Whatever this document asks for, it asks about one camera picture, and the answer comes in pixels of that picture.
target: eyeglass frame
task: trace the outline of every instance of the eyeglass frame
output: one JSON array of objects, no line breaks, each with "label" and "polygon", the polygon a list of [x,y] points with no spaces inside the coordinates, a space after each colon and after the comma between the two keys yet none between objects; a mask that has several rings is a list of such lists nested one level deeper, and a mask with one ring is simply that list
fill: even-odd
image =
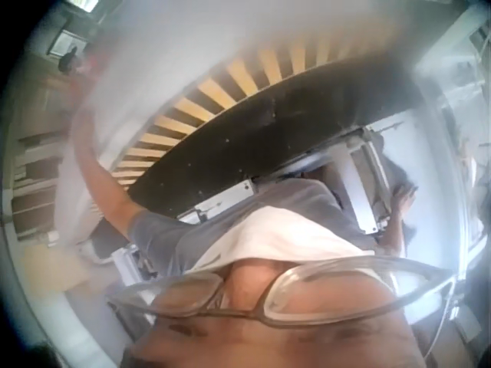
[{"label": "eyeglass frame", "polygon": [[[359,268],[370,268],[370,267],[363,266],[363,263],[368,264],[370,266],[370,262],[381,262],[381,264],[386,264],[386,265],[392,265],[392,264],[403,265],[405,269],[404,270],[401,269],[402,271],[413,271],[415,274],[423,275],[424,277],[427,278],[427,282],[423,287],[411,291],[410,293],[404,295],[403,297],[396,299],[392,303],[386,304],[381,307],[376,307],[371,310],[357,312],[356,314],[352,314],[348,317],[343,316],[337,318],[325,318],[322,320],[320,319],[319,320],[276,320],[266,315],[265,302],[268,296],[274,290],[276,281],[279,278],[286,276],[288,273],[294,273],[294,272],[299,273],[300,271],[304,271],[304,270],[312,271],[315,270],[315,268],[322,271],[343,271],[343,269],[341,269],[341,266],[347,267],[348,265],[352,265],[352,264],[355,264],[357,267],[356,268],[352,267],[345,271],[356,271]],[[273,280],[271,280],[268,287],[266,287],[265,290],[262,292],[261,296],[259,297],[253,309],[240,311],[240,310],[221,309],[221,308],[210,309],[209,308],[210,305],[216,299],[218,293],[222,290],[225,280],[222,277],[218,276],[217,274],[213,274],[212,272],[206,272],[206,271],[203,271],[202,273],[196,272],[194,275],[198,275],[198,274],[211,275],[213,278],[219,280],[220,282],[219,284],[216,285],[214,292],[211,293],[208,299],[204,301],[201,304],[201,306],[189,312],[182,312],[182,313],[175,313],[175,314],[160,313],[154,310],[146,309],[145,307],[139,307],[137,305],[132,305],[119,301],[116,298],[114,298],[114,296],[113,297],[109,296],[108,302],[113,304],[115,307],[126,307],[130,309],[134,309],[144,314],[150,314],[154,317],[162,317],[167,319],[178,320],[178,319],[184,319],[190,317],[230,317],[230,318],[243,318],[248,320],[257,320],[268,327],[279,328],[279,329],[294,328],[294,327],[306,328],[306,327],[317,327],[317,326],[328,325],[328,324],[339,324],[344,322],[355,322],[368,318],[378,317],[383,314],[396,311],[409,304],[412,304],[414,301],[417,301],[418,299],[420,299],[426,294],[434,294],[442,290],[445,286],[449,284],[450,289],[448,291],[447,300],[444,307],[444,310],[448,311],[448,307],[450,305],[450,301],[452,300],[453,291],[456,283],[456,277],[454,276],[452,271],[445,270],[442,268],[436,268],[429,264],[420,263],[418,261],[413,261],[406,258],[395,258],[389,256],[375,256],[375,255],[336,258],[328,261],[320,261],[315,263],[292,266],[291,268],[282,272],[281,274],[277,275]],[[427,277],[427,275],[429,274],[433,275],[433,277],[431,278]],[[183,280],[186,279],[186,275],[176,278],[176,281],[178,281],[179,279],[183,279]],[[151,281],[151,282],[131,285],[127,287],[124,291],[120,293],[116,293],[115,296],[119,297],[120,295],[130,294],[130,293],[135,294],[136,292],[139,291],[138,289],[140,289],[141,287],[147,287],[148,285],[152,285],[155,282],[156,281]]]}]

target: gray shirt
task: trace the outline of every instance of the gray shirt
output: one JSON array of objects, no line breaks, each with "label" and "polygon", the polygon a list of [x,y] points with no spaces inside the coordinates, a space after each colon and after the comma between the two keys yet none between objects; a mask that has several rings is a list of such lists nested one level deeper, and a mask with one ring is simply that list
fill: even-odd
[{"label": "gray shirt", "polygon": [[375,240],[341,211],[329,189],[310,179],[279,182],[198,225],[144,211],[132,221],[128,235],[162,276],[177,276],[191,269],[234,224],[266,205],[296,212],[360,249],[375,249]]}]

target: eyeglasses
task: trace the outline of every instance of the eyeglasses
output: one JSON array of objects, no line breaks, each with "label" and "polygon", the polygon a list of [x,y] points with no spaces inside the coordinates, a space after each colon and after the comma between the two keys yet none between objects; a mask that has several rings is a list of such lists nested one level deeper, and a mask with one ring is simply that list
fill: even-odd
[{"label": "eyeglasses", "polygon": [[[380,316],[421,298],[427,300],[424,313],[442,304],[448,309],[455,277],[403,258],[339,258],[288,269],[251,311],[223,308],[223,284],[217,274],[187,274],[127,287],[109,302],[156,317],[236,317],[277,328],[310,327]],[[417,313],[419,307],[412,310]]]}]

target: hand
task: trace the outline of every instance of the hand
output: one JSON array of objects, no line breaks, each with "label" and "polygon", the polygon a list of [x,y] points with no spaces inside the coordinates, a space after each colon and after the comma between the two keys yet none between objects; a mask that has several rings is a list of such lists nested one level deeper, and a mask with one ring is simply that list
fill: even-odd
[{"label": "hand", "polygon": [[74,118],[71,139],[76,153],[94,152],[94,113],[80,111]]},{"label": "hand", "polygon": [[390,201],[392,215],[403,218],[414,202],[416,191],[417,187],[410,183],[398,186],[394,190],[392,200]]}]

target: sleeve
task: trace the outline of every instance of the sleeve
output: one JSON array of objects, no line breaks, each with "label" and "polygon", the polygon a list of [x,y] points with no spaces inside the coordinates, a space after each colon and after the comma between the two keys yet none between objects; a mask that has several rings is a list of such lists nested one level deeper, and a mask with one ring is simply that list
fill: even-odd
[{"label": "sleeve", "polygon": [[131,222],[128,237],[159,274],[173,275],[182,270],[176,256],[177,244],[192,228],[174,218],[143,211]]}]

